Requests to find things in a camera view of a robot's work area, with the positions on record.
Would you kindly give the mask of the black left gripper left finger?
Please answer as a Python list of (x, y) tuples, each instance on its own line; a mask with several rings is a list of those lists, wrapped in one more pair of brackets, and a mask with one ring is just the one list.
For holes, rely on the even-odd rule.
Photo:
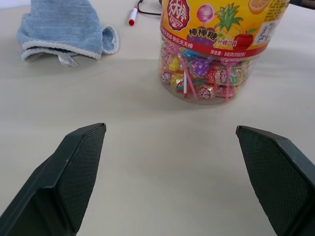
[(0, 216), (0, 236), (76, 236), (92, 195), (105, 123), (67, 134)]

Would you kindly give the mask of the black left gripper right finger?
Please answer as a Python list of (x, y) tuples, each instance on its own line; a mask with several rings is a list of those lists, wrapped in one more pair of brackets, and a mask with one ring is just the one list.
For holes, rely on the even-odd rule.
[(289, 139), (239, 125), (251, 185), (277, 236), (315, 236), (315, 164)]

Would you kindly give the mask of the clear plastic lollipop jar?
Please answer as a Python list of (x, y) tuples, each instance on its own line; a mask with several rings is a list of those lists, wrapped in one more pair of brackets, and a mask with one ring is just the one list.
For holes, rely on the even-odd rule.
[(159, 80), (181, 99), (230, 100), (290, 0), (161, 0)]

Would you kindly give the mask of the blue folded towel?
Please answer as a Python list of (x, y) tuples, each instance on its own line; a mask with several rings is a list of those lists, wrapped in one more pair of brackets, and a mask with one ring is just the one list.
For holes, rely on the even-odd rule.
[(64, 66), (77, 67), (73, 56), (99, 60), (119, 50), (119, 37), (111, 25), (102, 25), (90, 0), (31, 0), (17, 31), (21, 59), (56, 55)]

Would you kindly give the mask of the red whiteboard marker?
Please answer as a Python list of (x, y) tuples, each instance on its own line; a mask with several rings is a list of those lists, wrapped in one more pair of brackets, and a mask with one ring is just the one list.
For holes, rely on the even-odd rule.
[(131, 11), (130, 19), (128, 21), (129, 26), (131, 26), (131, 27), (134, 26), (137, 13), (138, 13), (138, 5), (135, 5), (133, 10)]

